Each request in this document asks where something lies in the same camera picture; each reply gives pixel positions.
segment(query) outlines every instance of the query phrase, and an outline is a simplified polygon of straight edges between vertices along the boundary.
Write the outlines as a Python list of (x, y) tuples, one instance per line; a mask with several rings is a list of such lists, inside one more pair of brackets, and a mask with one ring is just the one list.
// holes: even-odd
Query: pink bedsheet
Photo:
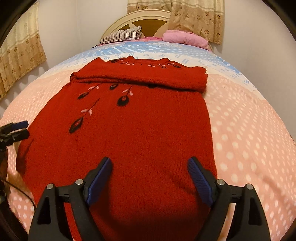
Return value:
[[(22, 120), (32, 123), (76, 70), (70, 68), (35, 80), (9, 105), (0, 125)], [(219, 74), (208, 75), (205, 101), (218, 177), (231, 185), (252, 183), (255, 186), (272, 240), (279, 240), (296, 216), (296, 157), (292, 138), (266, 100), (260, 100), (252, 91)], [(15, 146), (8, 149), (9, 181), (29, 193), (16, 171), (17, 150)], [(32, 204), (13, 188), (9, 203), (29, 230)], [(220, 240), (226, 239), (233, 207), (229, 209)]]

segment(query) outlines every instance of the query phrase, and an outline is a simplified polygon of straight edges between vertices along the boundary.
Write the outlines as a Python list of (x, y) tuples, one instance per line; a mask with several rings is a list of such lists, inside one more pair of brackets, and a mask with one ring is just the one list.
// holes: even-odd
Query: floral curtain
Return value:
[(128, 13), (142, 9), (171, 11), (168, 29), (192, 32), (222, 44), (224, 0), (128, 0)]
[(0, 95), (3, 98), (13, 84), (46, 61), (38, 30), (36, 2), (16, 22), (0, 47)]

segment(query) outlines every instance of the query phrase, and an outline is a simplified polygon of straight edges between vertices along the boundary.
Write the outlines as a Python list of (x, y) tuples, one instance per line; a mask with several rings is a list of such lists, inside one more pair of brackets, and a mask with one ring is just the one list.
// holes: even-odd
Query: bedsheet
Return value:
[[(56, 65), (23, 90), (5, 111), (0, 125), (28, 120), (69, 82), (72, 72), (100, 57), (169, 58), (185, 66), (207, 69), (204, 98), (209, 111), (218, 177), (230, 185), (252, 183), (262, 202), (271, 240), (280, 240), (296, 216), (296, 153), (292, 138), (274, 109), (231, 64), (207, 50), (160, 41), (123, 42), (98, 46)], [(9, 149), (9, 181), (26, 190), (16, 171), (17, 145)], [(33, 207), (11, 189), (9, 203), (29, 230)], [(225, 240), (234, 205), (229, 208), (220, 240)]]

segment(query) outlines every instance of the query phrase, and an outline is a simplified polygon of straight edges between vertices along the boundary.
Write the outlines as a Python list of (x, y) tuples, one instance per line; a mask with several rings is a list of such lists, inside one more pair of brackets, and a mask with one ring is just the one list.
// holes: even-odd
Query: wall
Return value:
[[(47, 62), (12, 87), (8, 104), (31, 81), (69, 57), (95, 46), (126, 14), (127, 0), (40, 0), (39, 31)], [(239, 69), (265, 96), (296, 139), (296, 42), (261, 0), (225, 0), (225, 32), (214, 52)]]
[(261, 0), (225, 0), (214, 52), (256, 86), (296, 140), (296, 42), (278, 15)]

